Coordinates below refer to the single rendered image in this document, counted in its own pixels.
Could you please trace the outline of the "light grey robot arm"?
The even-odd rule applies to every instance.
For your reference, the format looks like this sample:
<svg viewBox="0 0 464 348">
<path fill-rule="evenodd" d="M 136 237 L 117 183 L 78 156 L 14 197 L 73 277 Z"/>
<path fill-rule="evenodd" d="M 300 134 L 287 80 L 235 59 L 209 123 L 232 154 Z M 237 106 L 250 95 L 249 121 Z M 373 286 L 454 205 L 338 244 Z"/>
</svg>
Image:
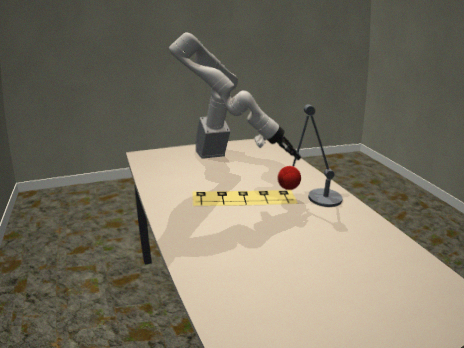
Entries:
<svg viewBox="0 0 464 348">
<path fill-rule="evenodd" d="M 262 148 L 265 140 L 275 135 L 279 125 L 260 109 L 249 92 L 241 91 L 231 98 L 230 93 L 238 83 L 237 77 L 205 49 L 194 35 L 184 33 L 169 47 L 169 50 L 176 59 L 211 86 L 207 127 L 213 130 L 222 129 L 227 110 L 234 116 L 240 116 L 250 108 L 251 113 L 247 121 L 260 133 L 255 137 L 256 145 Z M 194 63 L 189 58 L 195 52 Z"/>
</svg>

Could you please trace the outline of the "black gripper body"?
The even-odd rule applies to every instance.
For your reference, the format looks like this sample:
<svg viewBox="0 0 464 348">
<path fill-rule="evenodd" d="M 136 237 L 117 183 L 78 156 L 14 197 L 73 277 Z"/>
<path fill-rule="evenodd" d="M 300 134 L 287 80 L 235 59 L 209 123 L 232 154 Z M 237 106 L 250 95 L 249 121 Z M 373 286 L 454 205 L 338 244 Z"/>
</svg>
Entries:
<svg viewBox="0 0 464 348">
<path fill-rule="evenodd" d="M 270 142 L 271 144 L 275 144 L 275 143 L 279 143 L 281 146 L 284 147 L 284 145 L 282 144 L 282 142 L 284 142 L 286 145 L 289 145 L 285 140 L 284 138 L 282 137 L 284 135 L 284 130 L 279 126 L 279 129 L 278 131 L 275 133 L 274 136 L 272 136 L 270 139 L 266 139 L 268 142 Z M 285 147 L 284 147 L 285 148 Z"/>
</svg>

